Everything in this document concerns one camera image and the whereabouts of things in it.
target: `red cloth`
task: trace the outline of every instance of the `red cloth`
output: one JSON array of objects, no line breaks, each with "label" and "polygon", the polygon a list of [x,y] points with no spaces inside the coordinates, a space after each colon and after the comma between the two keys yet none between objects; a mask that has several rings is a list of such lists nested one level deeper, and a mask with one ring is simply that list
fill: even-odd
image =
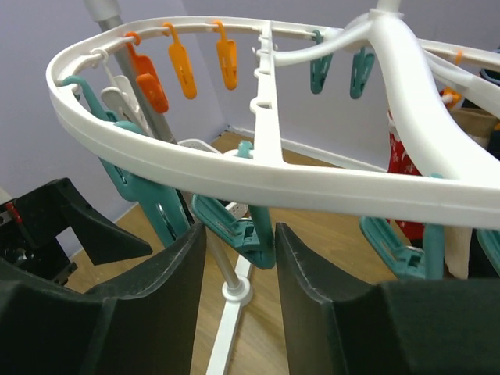
[{"label": "red cloth", "polygon": [[[389,162],[387,171],[389,173],[421,176],[419,170],[406,153],[405,146],[403,146],[401,140],[393,133],[389,133],[389,141],[391,142],[391,161]],[[423,239],[423,224],[401,220],[396,220],[395,222],[410,241]]]}]

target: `teal clothespin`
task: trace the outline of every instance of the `teal clothespin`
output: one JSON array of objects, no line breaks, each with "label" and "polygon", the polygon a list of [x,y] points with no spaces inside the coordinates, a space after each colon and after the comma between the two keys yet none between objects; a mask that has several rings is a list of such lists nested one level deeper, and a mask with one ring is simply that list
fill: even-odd
[{"label": "teal clothespin", "polygon": [[398,279],[440,280],[444,276],[445,229],[426,224],[423,250],[406,246],[386,219],[364,216],[359,227],[382,261]]},{"label": "teal clothespin", "polygon": [[[100,120],[110,121],[122,129],[143,134],[141,128],[136,124],[129,121],[118,121],[114,112],[105,111],[83,77],[70,76],[62,84],[78,84],[91,113]],[[175,189],[146,180],[122,170],[110,162],[100,160],[120,196],[129,202],[138,202],[142,207],[163,246],[170,246],[189,229],[190,224],[184,215],[182,202]]]},{"label": "teal clothespin", "polygon": [[[238,156],[249,157],[252,144],[240,143]],[[270,269],[276,263],[274,234],[269,210],[249,206],[251,219],[236,219],[217,199],[193,195],[193,213],[212,232],[258,268]]]},{"label": "teal clothespin", "polygon": [[359,99],[361,95],[363,95],[366,82],[368,78],[370,78],[374,63],[375,55],[373,53],[366,54],[366,49],[364,47],[352,58],[351,98]]},{"label": "teal clothespin", "polygon": [[484,254],[500,275],[500,232],[498,230],[478,229],[476,235]]},{"label": "teal clothespin", "polygon": [[[320,31],[314,30],[313,33],[316,36],[312,37],[312,39],[316,41],[316,44],[323,43],[323,35],[321,35]],[[334,54],[330,53],[329,55],[311,61],[311,92],[313,94],[317,95],[323,90],[333,56]]]}]

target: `wall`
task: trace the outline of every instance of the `wall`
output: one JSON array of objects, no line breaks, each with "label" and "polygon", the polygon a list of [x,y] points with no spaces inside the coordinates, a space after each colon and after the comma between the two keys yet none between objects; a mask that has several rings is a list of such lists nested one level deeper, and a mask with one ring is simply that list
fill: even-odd
[{"label": "wall", "polygon": [[[377,0],[184,0],[192,16],[241,16],[288,22],[344,27]],[[498,19],[493,9],[497,0],[404,0],[401,11],[418,38],[434,39],[477,48],[494,49],[500,43]],[[216,35],[199,35],[220,106],[232,127],[253,130],[255,117],[248,102],[255,96],[255,60],[251,47],[254,36],[237,36],[239,87],[227,91],[216,62]],[[306,48],[307,41],[277,40],[281,51]],[[323,93],[309,90],[309,64],[289,66],[277,71],[280,128],[283,138],[327,151],[387,167],[387,103],[384,83],[376,64],[363,96],[351,100],[348,93],[352,55],[337,52],[330,67]]]},{"label": "wall", "polygon": [[[125,22],[158,16],[185,16],[181,0],[120,0]],[[111,220],[129,207],[117,193],[97,157],[59,125],[48,97],[45,68],[62,49],[99,32],[81,0],[8,0],[2,3],[0,33],[0,186],[19,196],[50,180],[69,177],[81,194]],[[140,46],[155,62],[171,110],[167,119],[177,139],[211,141],[224,129],[224,118],[195,36],[183,37],[197,73],[198,97],[182,95],[168,58],[170,41]],[[115,66],[112,71],[118,73]],[[85,72],[95,91],[107,84],[101,69]],[[68,253],[79,248],[71,234],[62,236]]]}]

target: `wooden floor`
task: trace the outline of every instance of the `wooden floor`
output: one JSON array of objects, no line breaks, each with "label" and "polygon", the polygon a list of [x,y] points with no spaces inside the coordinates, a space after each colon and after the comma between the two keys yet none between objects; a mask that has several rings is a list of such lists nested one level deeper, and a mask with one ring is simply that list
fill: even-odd
[{"label": "wooden floor", "polygon": [[[225,133],[215,140],[213,145],[225,152],[235,149],[241,139],[237,135]],[[324,162],[293,152],[284,152],[284,159],[294,164],[328,166]],[[289,209],[271,209],[271,216],[274,223],[287,223],[310,248],[350,274],[370,283],[394,280],[392,273],[362,236],[358,217]],[[159,239],[139,207],[136,206],[125,215],[119,225],[148,241],[155,252],[162,249]],[[231,248],[227,248],[227,252],[232,262],[235,262],[236,252]],[[68,287],[83,292],[130,269],[145,258],[92,266],[87,255],[81,252],[74,260],[79,268],[71,276]],[[254,298],[241,318],[229,374],[286,374],[288,365],[277,272],[254,269],[251,280]],[[222,284],[220,271],[211,253],[207,252],[191,371],[193,374],[205,373],[209,362],[224,305]]]}]

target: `yellow-orange clothespin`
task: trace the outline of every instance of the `yellow-orange clothespin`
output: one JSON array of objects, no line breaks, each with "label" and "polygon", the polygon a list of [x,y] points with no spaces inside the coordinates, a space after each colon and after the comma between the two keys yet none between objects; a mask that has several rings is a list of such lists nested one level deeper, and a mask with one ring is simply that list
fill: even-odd
[{"label": "yellow-orange clothespin", "polygon": [[[141,43],[141,37],[131,31],[125,34],[126,37],[134,37],[135,45]],[[166,99],[165,91],[156,73],[155,66],[147,55],[140,55],[135,52],[134,46],[127,43],[127,49],[137,74],[137,85],[144,92],[145,97],[157,113],[165,113],[169,110],[169,102]]]},{"label": "yellow-orange clothespin", "polygon": [[220,40],[217,41],[216,47],[222,78],[226,89],[234,90],[238,85],[238,50],[236,42],[227,40],[222,22],[215,21],[214,23],[217,25],[215,32],[220,33]]},{"label": "yellow-orange clothespin", "polygon": [[163,27],[168,27],[170,31],[164,31],[163,35],[169,37],[172,34],[173,44],[169,47],[169,56],[172,60],[173,68],[179,80],[184,96],[188,99],[196,98],[196,83],[191,62],[189,61],[186,48],[180,43],[175,27],[171,23],[165,22]]},{"label": "yellow-orange clothespin", "polygon": [[[460,64],[460,61],[462,61],[462,57],[463,57],[463,51],[460,50],[456,55],[455,65]],[[448,104],[446,104],[446,108],[448,108],[448,109],[452,109],[453,107],[455,107],[455,105],[457,105],[463,98],[463,96],[461,94],[459,94],[455,90],[452,90],[450,87],[445,87],[445,89],[443,90],[442,96],[451,97],[451,101],[448,102]]]}]

